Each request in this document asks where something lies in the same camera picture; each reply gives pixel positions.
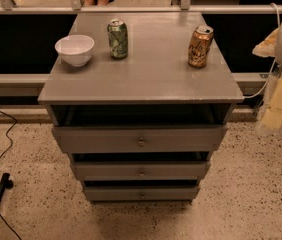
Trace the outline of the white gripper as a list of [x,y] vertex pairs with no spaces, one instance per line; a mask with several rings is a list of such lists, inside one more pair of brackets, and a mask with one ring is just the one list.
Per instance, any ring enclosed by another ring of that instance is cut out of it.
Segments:
[[[279,29],[273,30],[252,54],[259,57],[274,57]],[[271,76],[263,96],[263,105],[257,115],[256,130],[259,134],[273,134],[282,127],[282,75]]]

